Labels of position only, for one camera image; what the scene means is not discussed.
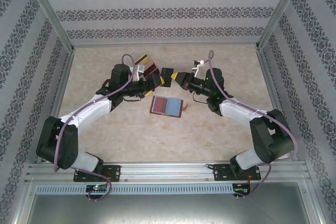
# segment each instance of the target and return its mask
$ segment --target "robotic arm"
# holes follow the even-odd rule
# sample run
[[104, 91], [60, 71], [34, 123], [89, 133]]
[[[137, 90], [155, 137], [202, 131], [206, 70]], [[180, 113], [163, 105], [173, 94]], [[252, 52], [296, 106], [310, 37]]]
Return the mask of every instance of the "robotic arm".
[[[214, 77], [229, 99], [223, 96], [214, 82], [210, 69], [206, 72], [205, 80], [199, 79], [193, 72], [178, 72], [172, 74], [182, 89], [190, 93], [207, 96], [209, 109], [220, 116], [234, 119], [251, 129], [254, 148], [242, 152], [230, 159], [230, 169], [238, 176], [244, 170], [262, 163], [269, 164], [294, 150], [293, 142], [286, 131], [275, 122], [256, 112], [239, 105], [240, 103], [224, 90], [224, 78], [220, 69], [213, 68]], [[259, 110], [277, 120], [287, 129], [289, 126], [279, 110]]]
[[[136, 76], [139, 76], [141, 68], [137, 68]], [[154, 89], [164, 83], [159, 74], [151, 73], [146, 76], [146, 80], [130, 82], [120, 92], [101, 99], [103, 96], [122, 87], [131, 74], [130, 67], [124, 64], [117, 64], [112, 70], [111, 79], [104, 82], [93, 98], [84, 104], [92, 103], [82, 109], [76, 116], [73, 116], [79, 109], [62, 116], [55, 118], [50, 116], [44, 123], [41, 136], [37, 145], [36, 154], [47, 161], [54, 162], [56, 143], [61, 128], [64, 123], [72, 117], [70, 123], [65, 127], [62, 141], [60, 143], [57, 165], [62, 169], [74, 168], [82, 169], [89, 172], [101, 174], [103, 170], [103, 160], [78, 150], [78, 137], [84, 129], [89, 127], [99, 117], [113, 111], [122, 101], [124, 96], [143, 98]]]
[[[204, 61], [195, 62], [196, 73], [199, 65], [203, 64]], [[80, 152], [78, 137], [96, 119], [116, 109], [124, 96], [143, 98], [164, 83], [163, 78], [156, 72], [146, 76], [145, 80], [140, 80], [141, 71], [141, 66], [138, 66], [136, 79], [127, 85], [130, 67], [124, 64], [115, 65], [111, 79], [104, 82], [88, 103], [60, 118], [49, 117], [41, 132], [37, 155], [52, 163], [57, 160], [55, 164], [62, 169], [74, 168], [101, 175], [104, 169], [103, 160], [92, 154]], [[207, 96], [206, 101], [212, 112], [232, 118], [250, 128], [254, 148], [230, 159], [230, 170], [236, 178], [253, 166], [269, 164], [296, 149], [283, 114], [278, 110], [251, 111], [248, 106], [239, 103], [224, 90], [224, 78], [220, 69], [208, 69], [204, 80], [197, 78], [193, 72], [178, 72], [171, 77], [182, 89]], [[62, 135], [61, 142], [58, 141], [59, 135]]]

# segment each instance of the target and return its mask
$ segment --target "card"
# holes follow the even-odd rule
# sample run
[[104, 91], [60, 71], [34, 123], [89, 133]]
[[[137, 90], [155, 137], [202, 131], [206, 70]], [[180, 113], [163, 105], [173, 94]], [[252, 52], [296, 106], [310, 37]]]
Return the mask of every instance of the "card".
[[155, 95], [149, 113], [180, 118], [182, 115], [182, 108], [183, 100], [181, 99], [158, 97]]

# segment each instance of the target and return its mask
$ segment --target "enclosure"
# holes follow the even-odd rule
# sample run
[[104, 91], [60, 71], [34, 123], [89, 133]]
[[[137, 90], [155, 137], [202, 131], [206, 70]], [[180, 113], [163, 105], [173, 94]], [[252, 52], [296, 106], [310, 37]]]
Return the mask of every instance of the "enclosure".
[[[336, 0], [0, 0], [1, 223], [336, 223], [335, 15]], [[298, 142], [297, 158], [274, 162], [255, 198], [220, 195], [232, 184], [206, 168], [251, 148], [250, 129], [175, 82], [122, 102], [80, 136], [82, 151], [122, 167], [104, 207], [86, 202], [73, 170], [53, 173], [37, 157], [44, 121], [89, 101], [124, 53], [191, 72], [210, 50], [225, 90], [280, 110]], [[154, 95], [188, 107], [181, 118], [150, 114]]]

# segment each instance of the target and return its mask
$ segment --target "textured floor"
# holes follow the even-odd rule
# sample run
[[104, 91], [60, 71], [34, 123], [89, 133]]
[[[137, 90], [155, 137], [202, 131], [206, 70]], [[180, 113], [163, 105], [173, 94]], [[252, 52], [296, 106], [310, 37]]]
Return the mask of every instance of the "textured floor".
[[[255, 108], [272, 109], [253, 45], [137, 46], [77, 49], [60, 115], [91, 99], [126, 52], [135, 59], [147, 53], [160, 69], [190, 72], [193, 60], [207, 58], [210, 49], [215, 51], [213, 65], [222, 70], [230, 94]], [[199, 78], [207, 68], [200, 70]], [[157, 88], [154, 95], [183, 99], [188, 108], [181, 118], [172, 118], [149, 113], [153, 95], [141, 102], [122, 102], [81, 134], [80, 149], [105, 162], [159, 162], [228, 160], [252, 147], [249, 129], [194, 102], [175, 82], [170, 88]], [[196, 98], [205, 101], [203, 96]]]

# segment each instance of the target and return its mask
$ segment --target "patterned wallpaper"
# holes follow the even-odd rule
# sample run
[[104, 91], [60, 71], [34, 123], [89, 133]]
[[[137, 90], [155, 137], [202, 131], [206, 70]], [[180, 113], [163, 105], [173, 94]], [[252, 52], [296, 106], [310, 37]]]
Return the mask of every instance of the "patterned wallpaper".
[[257, 42], [279, 0], [50, 0], [72, 43]]
[[264, 48], [327, 223], [336, 223], [335, 0], [291, 0]]
[[37, 0], [0, 0], [0, 223], [7, 223], [68, 56]]

